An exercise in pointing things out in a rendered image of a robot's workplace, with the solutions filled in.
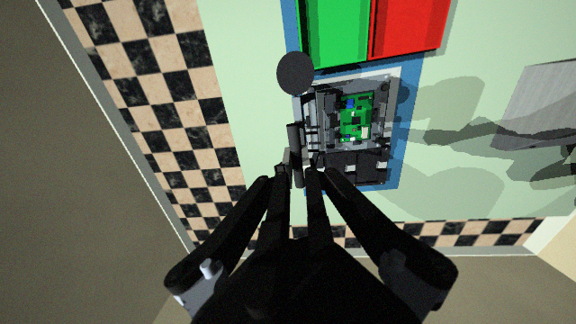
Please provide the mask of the green circuit board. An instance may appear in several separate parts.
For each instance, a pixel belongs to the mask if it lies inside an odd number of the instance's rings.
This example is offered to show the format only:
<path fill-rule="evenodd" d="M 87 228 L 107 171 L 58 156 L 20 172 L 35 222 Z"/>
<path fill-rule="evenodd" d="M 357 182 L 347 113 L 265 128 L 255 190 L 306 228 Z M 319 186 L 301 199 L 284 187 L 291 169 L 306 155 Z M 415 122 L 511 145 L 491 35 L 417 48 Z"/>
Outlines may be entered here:
<path fill-rule="evenodd" d="M 340 97 L 340 142 L 369 139 L 373 94 Z"/>

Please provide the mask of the green open-top bin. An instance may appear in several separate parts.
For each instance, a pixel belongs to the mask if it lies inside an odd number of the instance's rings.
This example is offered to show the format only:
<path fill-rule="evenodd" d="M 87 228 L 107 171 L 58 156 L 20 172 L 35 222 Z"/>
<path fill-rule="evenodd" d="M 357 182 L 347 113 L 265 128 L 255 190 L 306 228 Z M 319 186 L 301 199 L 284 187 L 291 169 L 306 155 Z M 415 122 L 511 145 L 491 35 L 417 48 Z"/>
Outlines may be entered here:
<path fill-rule="evenodd" d="M 315 71 L 366 61 L 371 0 L 295 0 L 300 51 Z"/>

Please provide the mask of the red open-top bin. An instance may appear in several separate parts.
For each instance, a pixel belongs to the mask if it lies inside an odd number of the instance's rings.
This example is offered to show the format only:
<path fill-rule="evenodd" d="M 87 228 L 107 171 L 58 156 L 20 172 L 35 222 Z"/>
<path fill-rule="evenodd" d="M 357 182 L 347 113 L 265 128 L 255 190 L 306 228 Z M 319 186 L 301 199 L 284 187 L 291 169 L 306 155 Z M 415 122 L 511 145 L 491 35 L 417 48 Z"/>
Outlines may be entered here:
<path fill-rule="evenodd" d="M 440 48 L 451 0 L 371 0 L 366 61 Z"/>

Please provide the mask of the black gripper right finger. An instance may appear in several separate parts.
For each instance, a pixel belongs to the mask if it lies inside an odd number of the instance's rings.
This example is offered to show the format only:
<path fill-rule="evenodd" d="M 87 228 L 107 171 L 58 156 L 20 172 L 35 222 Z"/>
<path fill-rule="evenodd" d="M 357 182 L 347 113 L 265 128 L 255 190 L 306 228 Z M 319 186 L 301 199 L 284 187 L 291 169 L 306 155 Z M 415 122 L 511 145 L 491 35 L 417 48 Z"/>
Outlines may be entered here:
<path fill-rule="evenodd" d="M 318 171 L 301 145 L 306 188 L 310 288 L 318 313 L 338 319 L 346 307 L 346 285 L 322 195 L 325 191 L 384 284 L 422 323 L 438 311 L 458 277 L 456 265 L 437 250 L 395 225 L 337 169 Z M 322 190 L 322 191 L 321 191 Z"/>

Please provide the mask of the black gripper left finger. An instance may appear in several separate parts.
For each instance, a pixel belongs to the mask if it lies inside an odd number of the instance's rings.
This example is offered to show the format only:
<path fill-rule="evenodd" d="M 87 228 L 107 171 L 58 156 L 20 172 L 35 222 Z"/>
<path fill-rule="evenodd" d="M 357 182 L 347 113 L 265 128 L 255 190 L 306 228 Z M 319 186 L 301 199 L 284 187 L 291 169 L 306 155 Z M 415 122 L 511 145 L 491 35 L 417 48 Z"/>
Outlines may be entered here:
<path fill-rule="evenodd" d="M 261 175 L 247 189 L 211 235 L 166 275 L 164 286 L 191 319 L 229 278 L 261 222 L 242 300 L 253 319 L 269 316 L 277 302 L 282 237 L 290 236 L 293 165 L 290 147 L 275 175 Z M 267 211 L 266 211 L 267 210 Z"/>

